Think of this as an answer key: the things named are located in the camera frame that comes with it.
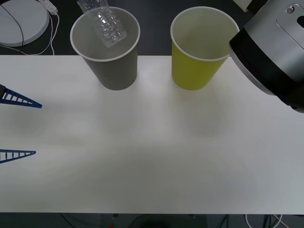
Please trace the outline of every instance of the cup rim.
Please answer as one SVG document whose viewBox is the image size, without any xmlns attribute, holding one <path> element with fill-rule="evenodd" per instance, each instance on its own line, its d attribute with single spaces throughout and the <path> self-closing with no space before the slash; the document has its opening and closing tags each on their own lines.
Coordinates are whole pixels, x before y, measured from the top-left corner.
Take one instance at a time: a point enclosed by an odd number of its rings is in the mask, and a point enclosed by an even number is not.
<svg viewBox="0 0 304 228">
<path fill-rule="evenodd" d="M 180 12 L 180 13 L 174 18 L 174 20 L 173 20 L 173 22 L 172 22 L 172 24 L 171 24 L 171 28 L 170 28 L 171 39 L 172 39 L 172 42 L 174 43 L 174 45 L 175 45 L 175 46 L 177 47 L 177 49 L 178 49 L 180 52 L 182 52 L 184 55 L 186 55 L 186 56 L 188 56 L 188 57 L 190 57 L 190 58 L 193 58 L 193 59 L 195 59 L 195 60 L 202 61 L 202 62 L 216 62 L 216 61 L 220 61 L 220 60 L 223 60 L 223 59 L 228 58 L 228 57 L 230 56 L 230 54 L 227 54 L 227 55 L 225 55 L 225 56 L 223 56 L 223 57 L 221 57 L 221 58 L 215 58 L 215 59 L 197 58 L 197 57 L 192 56 L 192 55 L 188 54 L 187 52 L 183 51 L 183 50 L 180 48 L 180 46 L 177 45 L 177 43 L 176 43 L 176 41 L 175 41 L 175 39 L 174 39 L 174 37 L 173 37 L 173 25 L 175 24 L 175 21 L 177 20 L 177 18 L 179 18 L 182 14 L 184 14 L 184 13 L 190 11 L 190 10 L 193 10 L 193 9 L 210 9 L 210 10 L 215 10 L 215 11 L 221 13 L 221 14 L 224 14 L 226 17 L 228 17 L 228 18 L 233 22 L 233 24 L 236 26 L 237 31 L 239 32 L 239 27 L 238 27 L 237 23 L 236 23 L 236 22 L 233 20 L 233 18 L 230 17 L 227 13 L 225 13 L 225 12 L 219 10 L 219 9 L 213 8 L 213 7 L 197 6 L 197 7 L 192 7 L 192 8 L 189 8 L 189 9 L 186 9 L 186 10 Z"/>
<path fill-rule="evenodd" d="M 117 56 L 117 57 L 115 57 L 115 58 L 110 58 L 110 59 L 95 59 L 95 58 L 90 58 L 90 57 L 87 57 L 87 56 L 83 55 L 83 54 L 80 53 L 80 52 L 78 51 L 78 49 L 75 47 L 74 42 L 73 42 L 73 39 L 72 39 L 73 31 L 74 31 L 74 28 L 75 28 L 76 24 L 81 20 L 82 17 L 85 17 L 85 14 L 83 14 L 83 15 L 81 15 L 81 16 L 75 21 L 75 23 L 73 24 L 73 26 L 72 26 L 72 28 L 71 28 L 71 31 L 70 31 L 70 42 L 71 42 L 71 45 L 72 45 L 74 51 L 75 51 L 78 55 L 80 55 L 82 58 L 85 58 L 85 59 L 87 59 L 87 60 L 94 61 L 94 62 L 111 62 L 111 61 L 118 60 L 118 59 L 120 59 L 120 58 L 122 58 L 122 57 L 128 55 L 131 51 L 133 51 L 133 49 L 134 49 L 134 48 L 136 47 L 136 45 L 138 44 L 139 38 L 140 38 L 140 36 L 141 36 L 141 28 L 140 28 L 140 26 L 139 26 L 139 23 L 138 23 L 136 17 L 133 16 L 133 14 L 131 14 L 130 12 L 128 12 L 128 11 L 122 9 L 122 8 L 119 8 L 119 7 L 112 7 L 112 6 L 111 6 L 110 8 L 111 8 L 111 9 L 118 9 L 118 10 L 124 11 L 124 12 L 126 12 L 127 14 L 129 14 L 129 15 L 135 20 L 136 25 L 137 25 L 137 28 L 138 28 L 138 35 L 137 35 L 137 39 L 136 39 L 134 45 L 133 45 L 128 51 L 126 51 L 125 53 L 123 53 L 122 55 Z"/>
</svg>

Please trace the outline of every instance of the yellow paper cup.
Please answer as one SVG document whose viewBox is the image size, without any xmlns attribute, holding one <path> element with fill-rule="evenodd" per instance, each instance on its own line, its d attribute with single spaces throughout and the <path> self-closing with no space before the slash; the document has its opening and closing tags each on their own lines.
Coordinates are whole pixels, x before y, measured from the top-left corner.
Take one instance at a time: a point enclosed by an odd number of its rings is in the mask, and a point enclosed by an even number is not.
<svg viewBox="0 0 304 228">
<path fill-rule="evenodd" d="M 239 32 L 226 13 L 210 7 L 181 12 L 171 25 L 172 77 L 181 88 L 204 87 L 229 57 L 229 41 Z"/>
</svg>

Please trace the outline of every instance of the white object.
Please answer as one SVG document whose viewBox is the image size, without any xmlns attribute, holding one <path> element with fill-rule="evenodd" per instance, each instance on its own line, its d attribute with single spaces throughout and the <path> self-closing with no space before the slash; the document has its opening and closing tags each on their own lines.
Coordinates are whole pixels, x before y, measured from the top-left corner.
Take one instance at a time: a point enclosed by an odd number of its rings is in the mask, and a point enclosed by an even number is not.
<svg viewBox="0 0 304 228">
<path fill-rule="evenodd" d="M 244 12 L 247 12 L 247 7 L 252 0 L 233 0 Z"/>
<path fill-rule="evenodd" d="M 35 0 L 10 0 L 3 7 L 18 21 L 26 45 L 38 39 L 47 29 L 49 17 L 46 9 Z M 22 34 L 15 20 L 0 7 L 0 45 L 22 45 Z"/>
<path fill-rule="evenodd" d="M 7 47 L 7 46 L 3 46 L 3 45 L 0 45 L 0 47 L 4 47 L 4 48 L 8 48 L 8 49 L 12 49 L 12 50 L 21 52 L 22 54 L 24 54 L 24 55 L 26 55 L 26 56 L 38 56 L 38 55 L 43 54 L 43 53 L 48 49 L 48 47 L 51 45 L 51 48 L 52 48 L 52 51 L 53 51 L 53 55 L 55 55 L 55 51 L 54 51 L 54 49 L 53 49 L 52 42 L 53 42 L 53 39 L 55 38 L 55 35 L 56 35 L 56 33 L 57 33 L 57 29 L 58 29 L 59 21 L 60 21 L 59 15 L 58 15 L 58 14 L 56 14 L 56 15 L 57 15 L 57 17 L 58 17 L 58 23 L 57 23 L 57 26 L 56 26 L 55 33 L 54 33 L 54 35 L 52 36 L 52 34 L 53 34 L 53 20 L 52 20 L 51 15 L 49 14 L 49 18 L 50 18 L 50 20 L 51 20 L 51 38 L 50 38 L 50 40 L 49 40 L 49 43 L 48 43 L 47 47 L 46 47 L 42 52 L 37 53 L 37 54 L 27 54 L 27 53 L 24 53 L 23 51 L 19 51 L 19 50 L 15 49 L 15 48 L 12 48 L 12 47 Z"/>
<path fill-rule="evenodd" d="M 0 165 L 0 212 L 304 214 L 304 114 L 231 58 L 199 91 L 174 84 L 171 57 L 140 56 L 123 91 L 80 56 L 0 69 L 43 105 L 0 104 L 1 149 L 37 151 Z"/>
<path fill-rule="evenodd" d="M 56 15 L 58 10 L 49 0 L 38 0 L 52 15 Z"/>
</svg>

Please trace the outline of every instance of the paper cup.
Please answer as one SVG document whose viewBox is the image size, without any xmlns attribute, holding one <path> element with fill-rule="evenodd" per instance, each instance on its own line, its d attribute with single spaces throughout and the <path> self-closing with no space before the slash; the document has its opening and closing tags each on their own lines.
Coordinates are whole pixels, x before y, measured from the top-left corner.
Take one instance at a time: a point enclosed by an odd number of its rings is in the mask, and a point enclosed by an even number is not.
<svg viewBox="0 0 304 228">
<path fill-rule="evenodd" d="M 171 25 L 172 77 L 188 90 L 204 87 L 229 57 L 229 41 L 239 32 L 226 13 L 210 7 L 181 12 Z"/>
<path fill-rule="evenodd" d="M 136 18 L 124 9 L 110 7 L 123 23 L 127 37 L 112 47 L 106 47 L 98 38 L 90 19 L 82 15 L 74 23 L 70 40 L 73 49 L 92 69 L 108 89 L 122 90 L 137 77 L 137 43 L 140 27 Z"/>
</svg>

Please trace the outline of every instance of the dark floor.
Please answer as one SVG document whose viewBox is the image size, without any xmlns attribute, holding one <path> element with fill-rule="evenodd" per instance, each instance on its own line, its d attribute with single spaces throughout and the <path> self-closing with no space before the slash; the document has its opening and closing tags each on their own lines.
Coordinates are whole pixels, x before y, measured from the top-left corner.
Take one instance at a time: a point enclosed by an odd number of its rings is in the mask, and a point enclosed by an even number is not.
<svg viewBox="0 0 304 228">
<path fill-rule="evenodd" d="M 270 227 L 264 215 L 249 215 L 253 228 Z M 276 223 L 271 218 L 272 226 Z M 284 215 L 290 228 L 303 228 L 304 217 Z M 137 215 L 1 213 L 1 228 L 248 228 L 244 215 Z"/>
</svg>

